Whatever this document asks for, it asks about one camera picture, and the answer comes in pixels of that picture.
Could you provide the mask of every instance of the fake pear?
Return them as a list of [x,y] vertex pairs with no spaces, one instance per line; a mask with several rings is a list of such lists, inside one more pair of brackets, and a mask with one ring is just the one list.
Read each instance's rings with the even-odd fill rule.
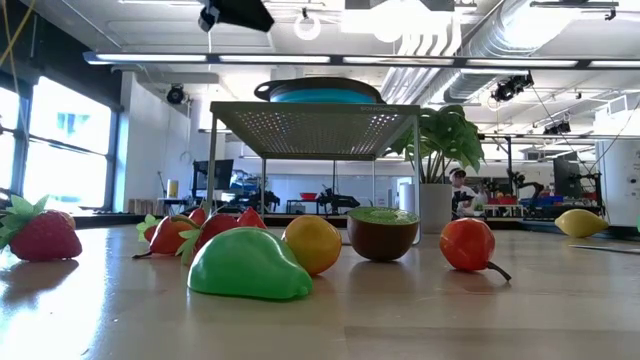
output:
[[206,294],[279,300],[303,297],[312,289],[311,277],[287,244],[255,227],[225,231],[204,245],[187,285]]

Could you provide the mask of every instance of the green strawberry leaves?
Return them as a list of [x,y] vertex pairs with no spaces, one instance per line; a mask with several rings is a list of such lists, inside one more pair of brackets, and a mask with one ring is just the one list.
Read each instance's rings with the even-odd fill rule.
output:
[[202,230],[200,229],[186,230],[186,231],[180,232],[180,236],[186,240],[185,242],[182,243],[182,245],[180,245],[180,247],[178,248],[178,251],[176,251],[176,256],[182,254],[180,261],[182,262],[183,265],[189,264],[189,260],[193,255],[193,249],[195,248],[196,243],[198,242],[198,238],[200,238],[200,234],[202,234]]
[[156,219],[153,215],[147,214],[147,216],[144,217],[144,222],[136,225],[136,230],[138,230],[138,241],[146,243],[147,239],[144,238],[144,232],[150,227],[160,224],[160,221],[160,219]]
[[11,204],[6,216],[0,219],[0,250],[5,248],[13,237],[16,236],[34,217],[44,211],[49,195],[44,196],[35,205],[31,205],[20,196],[11,195]]

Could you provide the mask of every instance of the perforated metal tray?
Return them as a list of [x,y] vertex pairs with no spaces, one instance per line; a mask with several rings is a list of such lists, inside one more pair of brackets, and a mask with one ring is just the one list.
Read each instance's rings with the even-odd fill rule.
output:
[[212,102],[211,112],[263,159],[374,160],[420,107]]

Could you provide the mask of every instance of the plastic fruit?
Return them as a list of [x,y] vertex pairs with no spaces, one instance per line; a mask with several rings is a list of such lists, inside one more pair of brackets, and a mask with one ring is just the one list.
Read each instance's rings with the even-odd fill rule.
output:
[[265,299],[302,297],[312,289],[311,277],[287,244],[255,227],[225,231],[206,243],[187,284],[206,294]]
[[214,236],[237,227],[238,222],[234,217],[225,214],[213,215],[209,217],[200,229],[180,233],[180,236],[185,238],[186,241],[180,246],[176,255],[182,254],[182,264],[188,265],[189,261]]
[[463,271],[496,270],[509,281],[511,276],[490,261],[495,247],[489,226],[476,219],[452,221],[440,234],[440,251],[451,266]]
[[420,219],[413,213],[382,207],[359,207],[347,213],[353,249],[373,261],[392,261],[409,251]]
[[185,241],[180,233],[198,228],[198,225],[185,216],[167,216],[158,224],[151,244],[149,244],[149,251],[141,255],[134,255],[133,258],[140,259],[151,254],[175,255]]
[[285,229],[282,240],[311,276],[330,268],[342,249],[340,232],[325,219],[314,215],[295,218]]
[[582,209],[565,211],[555,224],[563,233],[576,238],[588,237],[609,227],[602,218]]
[[189,219],[200,226],[204,224],[204,221],[207,219],[207,214],[204,212],[203,208],[197,208],[189,214]]
[[264,224],[264,222],[260,218],[260,215],[258,215],[258,213],[253,210],[252,207],[249,207],[242,213],[242,215],[238,219],[238,225],[259,227],[261,229],[267,228],[267,225]]
[[151,242],[153,234],[156,233],[156,228],[159,223],[160,219],[156,219],[153,215],[147,214],[147,216],[144,217],[144,222],[136,225],[136,230],[138,230],[138,241]]
[[0,219],[0,250],[9,245],[22,260],[51,261],[74,258],[82,244],[67,218],[59,211],[43,211],[48,196],[35,205],[11,196],[12,207]]

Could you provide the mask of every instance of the fruit stem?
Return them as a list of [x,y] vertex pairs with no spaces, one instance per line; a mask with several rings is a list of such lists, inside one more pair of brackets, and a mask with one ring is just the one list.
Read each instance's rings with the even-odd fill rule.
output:
[[193,220],[186,218],[186,217],[182,217],[182,216],[173,216],[171,218],[171,222],[184,222],[187,223],[191,226],[193,226],[196,229],[199,229],[200,226],[198,224],[196,224],[195,222],[193,222]]
[[491,261],[487,264],[487,269],[495,270],[500,273],[500,275],[504,276],[504,279],[509,282],[511,280],[511,275],[509,275],[506,271],[502,270],[502,268]]
[[133,255],[131,258],[133,259],[142,259],[145,258],[147,256],[151,256],[151,251],[144,253],[144,254],[140,254],[140,255]]

